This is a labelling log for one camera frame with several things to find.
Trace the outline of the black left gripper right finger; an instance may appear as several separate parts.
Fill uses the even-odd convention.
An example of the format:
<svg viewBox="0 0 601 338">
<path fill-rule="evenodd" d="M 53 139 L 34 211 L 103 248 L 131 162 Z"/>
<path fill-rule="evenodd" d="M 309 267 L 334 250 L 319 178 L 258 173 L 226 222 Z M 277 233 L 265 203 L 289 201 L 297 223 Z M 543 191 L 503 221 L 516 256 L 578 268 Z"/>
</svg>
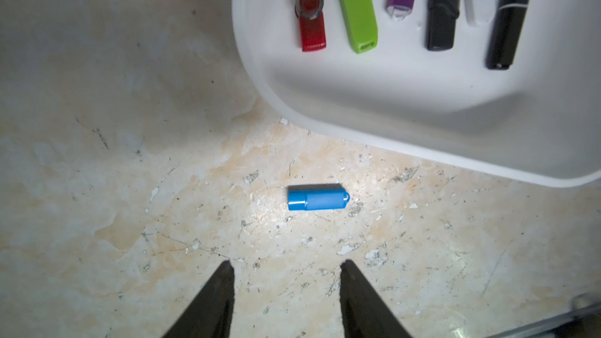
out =
<svg viewBox="0 0 601 338">
<path fill-rule="evenodd" d="M 411 337 L 352 260 L 341 264 L 340 302 L 345 337 Z"/>
</svg>

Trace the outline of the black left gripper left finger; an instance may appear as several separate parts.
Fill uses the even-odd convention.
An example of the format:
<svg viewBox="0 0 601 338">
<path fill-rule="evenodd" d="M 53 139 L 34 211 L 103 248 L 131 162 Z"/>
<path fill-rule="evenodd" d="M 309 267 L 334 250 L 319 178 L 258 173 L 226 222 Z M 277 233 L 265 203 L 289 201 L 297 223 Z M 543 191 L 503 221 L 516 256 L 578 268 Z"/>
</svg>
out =
<svg viewBox="0 0 601 338">
<path fill-rule="evenodd" d="M 229 337 L 234 283 L 234 268 L 223 261 L 164 337 Z"/>
</svg>

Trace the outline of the blue usb drive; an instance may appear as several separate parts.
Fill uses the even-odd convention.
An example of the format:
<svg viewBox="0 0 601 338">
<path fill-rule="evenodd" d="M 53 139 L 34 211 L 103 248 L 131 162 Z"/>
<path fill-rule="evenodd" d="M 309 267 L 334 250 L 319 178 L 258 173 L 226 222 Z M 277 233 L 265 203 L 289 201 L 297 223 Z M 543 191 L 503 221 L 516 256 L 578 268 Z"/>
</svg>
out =
<svg viewBox="0 0 601 338">
<path fill-rule="evenodd" d="M 289 186 L 289 211 L 325 211 L 346 208 L 351 197 L 341 184 Z"/>
</svg>

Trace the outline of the white plastic storage box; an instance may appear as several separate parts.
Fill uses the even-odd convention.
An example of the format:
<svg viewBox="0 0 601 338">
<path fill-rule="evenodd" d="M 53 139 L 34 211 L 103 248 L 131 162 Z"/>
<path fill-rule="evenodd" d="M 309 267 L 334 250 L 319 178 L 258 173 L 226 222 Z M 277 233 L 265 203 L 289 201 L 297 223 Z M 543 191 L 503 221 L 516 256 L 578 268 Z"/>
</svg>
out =
<svg viewBox="0 0 601 338">
<path fill-rule="evenodd" d="M 356 53 L 339 0 L 327 47 L 301 50 L 294 0 L 232 0 L 243 65 L 283 117 L 339 136 L 541 186 L 600 177 L 600 0 L 530 0 L 508 70 L 488 70 L 492 26 L 456 23 L 426 48 L 427 0 L 396 21 L 373 0 L 377 47 Z"/>
</svg>

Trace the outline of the black capless usb drive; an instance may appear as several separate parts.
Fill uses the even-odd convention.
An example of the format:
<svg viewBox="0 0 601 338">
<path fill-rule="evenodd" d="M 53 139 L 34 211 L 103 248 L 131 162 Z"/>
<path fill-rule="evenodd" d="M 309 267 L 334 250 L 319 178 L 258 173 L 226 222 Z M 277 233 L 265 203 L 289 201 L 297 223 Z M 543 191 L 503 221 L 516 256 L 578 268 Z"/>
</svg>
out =
<svg viewBox="0 0 601 338">
<path fill-rule="evenodd" d="M 456 22 L 460 17 L 460 0 L 428 0 L 427 50 L 447 51 L 455 43 Z"/>
</svg>

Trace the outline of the red swivel usb drive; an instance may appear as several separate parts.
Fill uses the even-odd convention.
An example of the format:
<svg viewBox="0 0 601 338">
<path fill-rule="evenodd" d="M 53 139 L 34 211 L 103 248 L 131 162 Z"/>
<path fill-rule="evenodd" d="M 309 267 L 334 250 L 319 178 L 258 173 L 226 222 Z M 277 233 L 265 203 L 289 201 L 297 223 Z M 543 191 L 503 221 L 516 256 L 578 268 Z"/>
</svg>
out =
<svg viewBox="0 0 601 338">
<path fill-rule="evenodd" d="M 323 17 L 324 0 L 294 0 L 300 30 L 300 45 L 304 53 L 326 47 L 326 30 Z"/>
</svg>

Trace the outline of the green usb drive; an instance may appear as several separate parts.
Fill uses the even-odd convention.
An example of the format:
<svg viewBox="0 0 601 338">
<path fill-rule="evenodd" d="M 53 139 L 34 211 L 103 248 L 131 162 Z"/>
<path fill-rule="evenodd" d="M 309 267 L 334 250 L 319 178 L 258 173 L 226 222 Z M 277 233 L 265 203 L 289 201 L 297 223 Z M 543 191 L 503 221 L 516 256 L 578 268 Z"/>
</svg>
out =
<svg viewBox="0 0 601 338">
<path fill-rule="evenodd" d="M 378 26 L 372 0 L 339 0 L 352 49 L 366 53 L 378 42 Z"/>
</svg>

